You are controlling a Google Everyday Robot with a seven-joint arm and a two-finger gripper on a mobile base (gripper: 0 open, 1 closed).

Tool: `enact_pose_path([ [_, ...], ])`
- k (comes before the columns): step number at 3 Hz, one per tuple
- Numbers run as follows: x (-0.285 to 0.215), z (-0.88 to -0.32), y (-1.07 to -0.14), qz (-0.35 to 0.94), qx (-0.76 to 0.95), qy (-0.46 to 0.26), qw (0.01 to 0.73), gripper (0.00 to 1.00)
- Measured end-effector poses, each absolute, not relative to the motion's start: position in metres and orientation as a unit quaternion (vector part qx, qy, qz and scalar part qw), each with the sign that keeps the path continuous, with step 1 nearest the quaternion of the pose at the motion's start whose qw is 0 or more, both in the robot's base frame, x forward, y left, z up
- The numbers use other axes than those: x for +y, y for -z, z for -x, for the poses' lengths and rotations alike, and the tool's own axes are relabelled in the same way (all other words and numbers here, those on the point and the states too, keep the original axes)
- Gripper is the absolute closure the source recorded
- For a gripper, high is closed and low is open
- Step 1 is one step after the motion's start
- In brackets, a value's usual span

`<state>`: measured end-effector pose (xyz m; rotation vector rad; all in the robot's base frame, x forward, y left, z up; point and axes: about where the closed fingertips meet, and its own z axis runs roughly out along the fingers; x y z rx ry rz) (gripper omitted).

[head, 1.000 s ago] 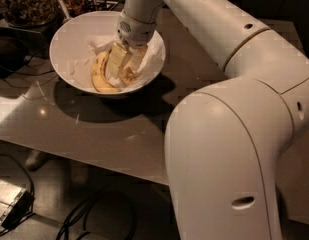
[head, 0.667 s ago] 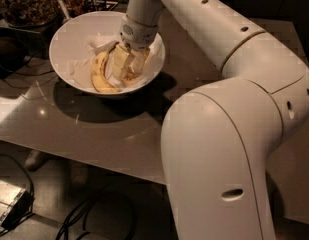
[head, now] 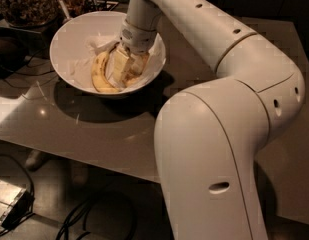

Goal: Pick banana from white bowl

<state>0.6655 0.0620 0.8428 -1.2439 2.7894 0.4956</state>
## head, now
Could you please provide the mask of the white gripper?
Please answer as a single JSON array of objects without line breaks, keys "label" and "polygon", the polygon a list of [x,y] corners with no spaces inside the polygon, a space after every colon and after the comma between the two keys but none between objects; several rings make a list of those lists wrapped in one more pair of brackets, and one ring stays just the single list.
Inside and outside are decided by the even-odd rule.
[{"label": "white gripper", "polygon": [[142,74],[149,58],[147,52],[153,46],[156,35],[156,30],[142,30],[129,24],[126,20],[123,21],[120,40],[123,47],[128,49],[133,55],[131,57],[122,46],[118,46],[115,49],[113,78],[116,82],[123,83],[130,67],[133,74]]}]

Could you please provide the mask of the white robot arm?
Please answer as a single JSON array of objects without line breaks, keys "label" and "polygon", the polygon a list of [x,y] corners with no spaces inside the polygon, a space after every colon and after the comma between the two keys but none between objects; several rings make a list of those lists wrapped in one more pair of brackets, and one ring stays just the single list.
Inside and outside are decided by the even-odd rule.
[{"label": "white robot arm", "polygon": [[254,157],[299,113],[300,69],[262,35],[206,0],[130,0],[121,37],[149,50],[165,15],[216,78],[172,96],[154,130],[175,240],[268,240]]}]

